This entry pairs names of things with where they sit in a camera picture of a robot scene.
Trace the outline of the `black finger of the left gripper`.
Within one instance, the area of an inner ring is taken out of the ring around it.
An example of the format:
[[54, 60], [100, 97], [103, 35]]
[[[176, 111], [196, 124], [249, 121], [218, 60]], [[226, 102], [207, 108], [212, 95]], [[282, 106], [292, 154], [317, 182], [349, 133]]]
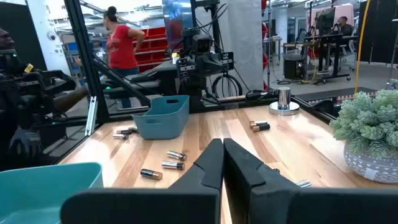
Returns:
[[196, 75], [198, 77], [206, 77], [206, 61], [208, 56], [207, 55], [197, 55], [195, 57], [195, 67], [196, 67]]
[[208, 76], [222, 72], [222, 63], [219, 55], [208, 56]]

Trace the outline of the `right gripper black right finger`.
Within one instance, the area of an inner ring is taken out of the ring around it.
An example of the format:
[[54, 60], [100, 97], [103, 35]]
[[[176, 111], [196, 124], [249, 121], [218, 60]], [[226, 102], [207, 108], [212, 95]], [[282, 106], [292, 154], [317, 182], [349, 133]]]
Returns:
[[398, 224], [398, 189], [301, 188], [234, 140], [223, 145], [233, 224]]

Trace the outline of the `person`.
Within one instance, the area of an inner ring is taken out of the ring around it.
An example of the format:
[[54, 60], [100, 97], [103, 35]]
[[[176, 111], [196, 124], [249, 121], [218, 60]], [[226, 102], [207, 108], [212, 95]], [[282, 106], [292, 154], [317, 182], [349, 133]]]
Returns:
[[137, 75], [139, 68], [135, 53], [140, 49], [145, 33], [142, 30], [118, 24], [116, 13], [117, 9], [110, 6], [103, 16], [104, 26], [106, 30], [110, 31], [106, 43], [106, 50], [109, 52], [109, 66], [125, 77]]
[[58, 120], [88, 96], [85, 86], [60, 70], [34, 68], [25, 73], [15, 42], [0, 28], [0, 163], [30, 162], [45, 157], [45, 141], [60, 139], [59, 131], [39, 126]]
[[333, 29], [336, 30], [337, 33], [343, 34], [344, 36], [351, 36], [353, 27], [347, 23], [347, 20], [348, 18], [346, 16], [339, 17]]

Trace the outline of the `dark grey desk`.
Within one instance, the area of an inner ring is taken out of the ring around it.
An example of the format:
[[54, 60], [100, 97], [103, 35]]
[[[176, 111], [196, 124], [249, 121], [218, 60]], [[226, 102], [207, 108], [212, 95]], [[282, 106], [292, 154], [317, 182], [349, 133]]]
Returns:
[[[124, 81], [143, 95], [177, 95], [177, 68], [171, 61], [162, 62], [138, 75], [130, 75]], [[106, 80], [103, 86], [104, 94], [112, 100], [134, 97], [111, 80]]]

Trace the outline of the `black office desk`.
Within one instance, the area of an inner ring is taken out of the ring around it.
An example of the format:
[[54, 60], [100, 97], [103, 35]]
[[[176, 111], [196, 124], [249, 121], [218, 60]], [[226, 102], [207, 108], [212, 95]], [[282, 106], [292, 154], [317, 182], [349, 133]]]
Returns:
[[[329, 79], [334, 79], [334, 78], [343, 78], [345, 77], [348, 81], [351, 80], [350, 74], [338, 74], [340, 71], [339, 68], [339, 63], [341, 62], [340, 57], [346, 56], [341, 54], [340, 52], [343, 51], [345, 52], [345, 42], [348, 42], [348, 46], [350, 47], [351, 52], [353, 53], [353, 43], [354, 41], [357, 41], [358, 36], [357, 35], [352, 35], [352, 36], [344, 36], [343, 34], [328, 34], [328, 35], [319, 35], [319, 36], [313, 36], [313, 37], [305, 37], [304, 40], [305, 42], [303, 45], [306, 45], [308, 47], [311, 47], [312, 52], [315, 53], [315, 44], [318, 44], [318, 48], [320, 49], [320, 53], [318, 56], [318, 70], [317, 74], [313, 75], [313, 78], [315, 78], [316, 75], [319, 75], [320, 78], [315, 81], [313, 84], [317, 85], [319, 83], [325, 84], [327, 80]], [[330, 58], [330, 48], [332, 45], [336, 47], [335, 53], [334, 53], [334, 64], [333, 64], [333, 71], [326, 71], [323, 69], [323, 47], [327, 46], [327, 55], [326, 55], [326, 65], [328, 65], [329, 58]]]

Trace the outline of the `green-teal plastic bin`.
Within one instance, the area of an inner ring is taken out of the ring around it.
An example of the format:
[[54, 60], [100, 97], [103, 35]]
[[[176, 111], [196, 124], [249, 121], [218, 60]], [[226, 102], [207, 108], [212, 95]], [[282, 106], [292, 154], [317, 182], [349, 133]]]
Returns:
[[0, 172], [0, 224], [60, 224], [66, 199], [102, 186], [102, 166], [96, 162]]

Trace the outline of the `red storage bin shelf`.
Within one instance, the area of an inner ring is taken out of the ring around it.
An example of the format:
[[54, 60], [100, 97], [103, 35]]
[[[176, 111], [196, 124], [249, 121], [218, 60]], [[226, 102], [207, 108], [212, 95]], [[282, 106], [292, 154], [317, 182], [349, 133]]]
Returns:
[[145, 72], [170, 59], [165, 27], [142, 30], [145, 34], [140, 49], [135, 53], [139, 71]]

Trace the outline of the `black computer box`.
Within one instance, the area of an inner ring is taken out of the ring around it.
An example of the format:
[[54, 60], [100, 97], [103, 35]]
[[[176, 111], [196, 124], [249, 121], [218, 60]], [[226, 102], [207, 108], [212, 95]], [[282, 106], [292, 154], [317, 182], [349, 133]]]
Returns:
[[301, 54], [285, 54], [284, 55], [284, 78], [290, 80], [303, 80], [306, 76], [306, 59]]

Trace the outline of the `chrome cylinder on round base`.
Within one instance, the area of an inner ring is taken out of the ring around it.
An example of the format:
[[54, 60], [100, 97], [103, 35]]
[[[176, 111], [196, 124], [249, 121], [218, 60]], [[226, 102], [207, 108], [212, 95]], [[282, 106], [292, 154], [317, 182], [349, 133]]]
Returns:
[[299, 112], [298, 103], [291, 101], [291, 91], [289, 87], [283, 86], [277, 89], [278, 101], [269, 105], [269, 112], [279, 116], [291, 116]]

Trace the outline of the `grey concrete column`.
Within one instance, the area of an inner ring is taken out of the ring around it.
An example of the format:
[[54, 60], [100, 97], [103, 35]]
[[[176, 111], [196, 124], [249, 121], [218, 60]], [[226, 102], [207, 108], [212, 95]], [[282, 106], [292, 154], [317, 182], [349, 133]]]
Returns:
[[263, 89], [261, 0], [228, 0], [229, 46], [250, 90]]

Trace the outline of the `silver aluminium bracket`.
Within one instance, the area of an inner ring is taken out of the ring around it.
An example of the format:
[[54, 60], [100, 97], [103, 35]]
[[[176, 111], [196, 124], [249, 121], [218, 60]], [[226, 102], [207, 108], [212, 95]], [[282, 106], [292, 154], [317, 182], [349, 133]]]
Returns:
[[86, 119], [85, 136], [91, 136], [93, 134], [96, 124], [97, 106], [98, 106], [97, 97], [92, 96], [90, 98], [88, 116]]

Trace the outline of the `black computer monitor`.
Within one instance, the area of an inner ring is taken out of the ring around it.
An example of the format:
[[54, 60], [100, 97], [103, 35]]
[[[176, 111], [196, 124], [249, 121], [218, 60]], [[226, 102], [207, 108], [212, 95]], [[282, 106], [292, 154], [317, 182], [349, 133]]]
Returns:
[[334, 19], [335, 19], [334, 7], [329, 7], [316, 13], [315, 28], [318, 30], [319, 35], [331, 34], [331, 30], [334, 27]]

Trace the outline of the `blue-teal plastic bin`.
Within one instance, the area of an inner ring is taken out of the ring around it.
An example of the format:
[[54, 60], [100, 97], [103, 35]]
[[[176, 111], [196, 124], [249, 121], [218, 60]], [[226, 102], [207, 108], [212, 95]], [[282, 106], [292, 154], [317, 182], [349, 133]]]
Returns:
[[143, 115], [132, 115], [139, 134], [147, 140], [180, 136], [189, 119], [189, 101], [188, 95], [152, 99], [149, 111]]

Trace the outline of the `black partition panel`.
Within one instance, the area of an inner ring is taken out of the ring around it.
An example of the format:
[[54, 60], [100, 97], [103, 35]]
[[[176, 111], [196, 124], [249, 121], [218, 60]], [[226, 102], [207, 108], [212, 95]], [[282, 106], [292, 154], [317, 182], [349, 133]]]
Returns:
[[390, 63], [392, 60], [394, 43], [398, 30], [398, 2], [397, 0], [363, 1], [359, 8], [358, 36], [364, 15], [366, 14], [365, 30], [361, 44], [361, 61]]
[[30, 63], [41, 70], [47, 69], [28, 6], [0, 2], [0, 28], [10, 34], [22, 63]]

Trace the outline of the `black mat with orange stripes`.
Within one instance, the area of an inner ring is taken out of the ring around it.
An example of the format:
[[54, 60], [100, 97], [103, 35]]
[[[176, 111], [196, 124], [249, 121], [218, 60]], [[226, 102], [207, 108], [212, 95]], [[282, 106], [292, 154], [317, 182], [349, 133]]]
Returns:
[[306, 93], [296, 95], [296, 97], [312, 105], [324, 100], [330, 100], [334, 105], [339, 106], [343, 100], [352, 100], [354, 98], [354, 88]]

